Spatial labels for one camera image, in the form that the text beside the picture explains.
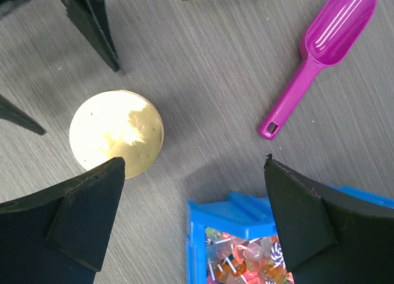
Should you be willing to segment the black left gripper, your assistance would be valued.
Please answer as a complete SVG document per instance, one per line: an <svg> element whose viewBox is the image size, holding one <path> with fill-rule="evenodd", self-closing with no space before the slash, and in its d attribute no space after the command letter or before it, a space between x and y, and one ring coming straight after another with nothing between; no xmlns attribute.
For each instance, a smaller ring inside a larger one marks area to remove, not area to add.
<svg viewBox="0 0 394 284"><path fill-rule="evenodd" d="M1 0L1 16L6 16L31 0ZM101 59L114 71L120 62L111 37L105 0L61 0L68 18L94 48Z"/></svg>

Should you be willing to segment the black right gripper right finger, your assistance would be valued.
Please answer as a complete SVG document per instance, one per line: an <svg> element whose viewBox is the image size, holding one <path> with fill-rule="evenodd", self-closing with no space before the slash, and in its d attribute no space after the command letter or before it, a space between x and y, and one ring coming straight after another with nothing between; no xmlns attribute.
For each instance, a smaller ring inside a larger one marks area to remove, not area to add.
<svg viewBox="0 0 394 284"><path fill-rule="evenodd" d="M335 231L321 197L268 154L264 164L271 204L284 261L289 271L336 243Z"/></svg>

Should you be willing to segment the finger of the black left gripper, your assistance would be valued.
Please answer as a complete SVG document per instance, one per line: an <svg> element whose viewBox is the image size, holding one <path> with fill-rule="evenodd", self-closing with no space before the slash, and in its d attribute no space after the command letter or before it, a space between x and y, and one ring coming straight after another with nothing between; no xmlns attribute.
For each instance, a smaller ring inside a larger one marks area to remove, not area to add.
<svg viewBox="0 0 394 284"><path fill-rule="evenodd" d="M46 130L32 117L27 115L24 111L19 109L16 105L1 96L1 119L21 126L38 135L44 135Z"/></svg>

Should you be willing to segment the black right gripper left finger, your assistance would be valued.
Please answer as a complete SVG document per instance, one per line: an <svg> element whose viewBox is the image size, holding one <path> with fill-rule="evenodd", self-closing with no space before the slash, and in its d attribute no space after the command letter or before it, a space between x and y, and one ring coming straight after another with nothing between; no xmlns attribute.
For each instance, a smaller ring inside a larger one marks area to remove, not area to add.
<svg viewBox="0 0 394 284"><path fill-rule="evenodd" d="M47 241L94 272L100 272L125 181L125 161L115 157L72 178Z"/></svg>

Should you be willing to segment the round gold jar lid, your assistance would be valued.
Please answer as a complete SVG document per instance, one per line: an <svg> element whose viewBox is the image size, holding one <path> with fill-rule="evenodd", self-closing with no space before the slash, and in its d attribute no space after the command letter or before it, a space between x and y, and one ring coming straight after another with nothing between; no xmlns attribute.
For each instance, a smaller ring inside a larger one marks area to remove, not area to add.
<svg viewBox="0 0 394 284"><path fill-rule="evenodd" d="M153 164L163 142L163 121L155 106L127 90L105 91L87 99L69 128L71 151L85 170L121 157L128 179Z"/></svg>

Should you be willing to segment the magenta plastic scoop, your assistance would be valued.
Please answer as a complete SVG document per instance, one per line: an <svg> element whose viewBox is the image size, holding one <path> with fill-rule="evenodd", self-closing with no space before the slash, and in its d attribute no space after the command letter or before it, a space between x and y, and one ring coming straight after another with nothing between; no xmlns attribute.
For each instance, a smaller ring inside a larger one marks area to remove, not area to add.
<svg viewBox="0 0 394 284"><path fill-rule="evenodd" d="M299 44L302 62L262 120L257 132L273 140L298 106L318 73L339 64L363 32L377 0L328 0Z"/></svg>

